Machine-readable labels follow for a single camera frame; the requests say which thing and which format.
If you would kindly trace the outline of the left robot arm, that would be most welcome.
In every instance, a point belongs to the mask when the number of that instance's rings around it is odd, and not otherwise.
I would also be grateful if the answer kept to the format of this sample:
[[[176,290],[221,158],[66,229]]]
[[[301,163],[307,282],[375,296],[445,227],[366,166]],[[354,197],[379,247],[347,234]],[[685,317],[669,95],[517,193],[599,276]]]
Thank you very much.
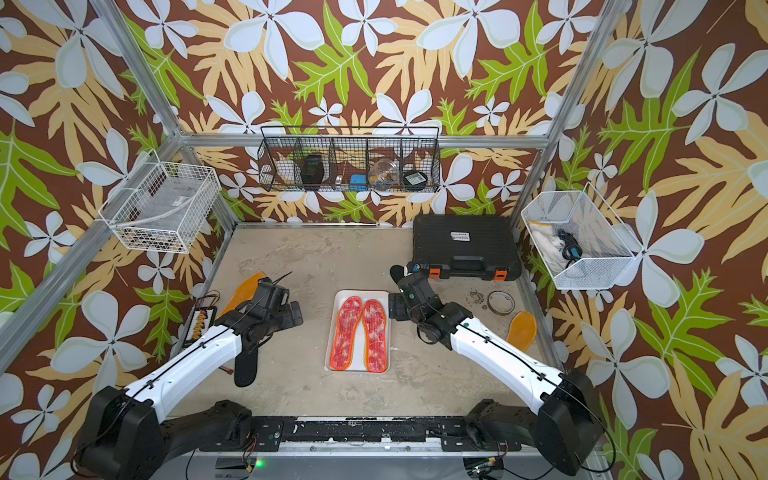
[[[174,408],[228,362],[238,387],[251,385],[260,348],[283,330],[302,325],[298,302],[270,278],[253,296],[213,321],[205,334],[130,385],[105,387],[91,400],[70,466],[97,479],[149,479],[169,461],[205,447],[248,448],[252,413],[230,400],[205,411],[171,418]]]

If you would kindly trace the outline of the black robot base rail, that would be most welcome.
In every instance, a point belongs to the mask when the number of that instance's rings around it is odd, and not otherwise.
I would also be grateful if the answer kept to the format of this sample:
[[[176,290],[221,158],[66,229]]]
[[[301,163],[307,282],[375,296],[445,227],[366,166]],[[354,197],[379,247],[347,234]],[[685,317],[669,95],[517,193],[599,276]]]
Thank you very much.
[[[249,440],[258,452],[277,452],[288,443],[427,444],[443,452],[475,452],[480,441],[461,416],[408,417],[253,417]]]

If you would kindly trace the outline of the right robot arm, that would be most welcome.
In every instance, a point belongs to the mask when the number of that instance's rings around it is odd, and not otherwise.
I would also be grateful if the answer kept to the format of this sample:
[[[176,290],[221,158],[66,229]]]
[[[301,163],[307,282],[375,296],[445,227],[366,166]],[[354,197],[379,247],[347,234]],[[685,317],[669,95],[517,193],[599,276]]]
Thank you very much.
[[[510,442],[535,447],[551,467],[574,476],[584,468],[601,436],[607,434],[597,392],[578,371],[543,364],[487,328],[465,307],[444,304],[423,272],[395,265],[390,276],[417,335],[440,344],[492,374],[514,392],[522,407],[484,400],[465,418],[475,438],[493,447]]]

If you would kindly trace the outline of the black insole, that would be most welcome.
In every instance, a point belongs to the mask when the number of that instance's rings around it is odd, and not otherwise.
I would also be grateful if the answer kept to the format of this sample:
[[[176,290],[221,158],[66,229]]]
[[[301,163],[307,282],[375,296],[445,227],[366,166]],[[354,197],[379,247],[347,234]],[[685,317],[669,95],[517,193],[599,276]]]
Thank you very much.
[[[404,265],[392,265],[389,273],[393,282],[398,284],[407,275],[407,270]]]
[[[250,386],[258,373],[258,346],[250,346],[235,357],[234,382],[239,388]]]

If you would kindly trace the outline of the red white patterned insole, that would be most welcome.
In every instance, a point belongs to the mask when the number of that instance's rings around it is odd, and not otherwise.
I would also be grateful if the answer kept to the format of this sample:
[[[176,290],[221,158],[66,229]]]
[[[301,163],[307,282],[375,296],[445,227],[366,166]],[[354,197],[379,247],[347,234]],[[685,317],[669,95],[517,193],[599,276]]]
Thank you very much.
[[[351,296],[341,305],[336,319],[336,330],[329,360],[332,370],[344,371],[351,365],[354,339],[362,310],[363,303],[359,296]]]

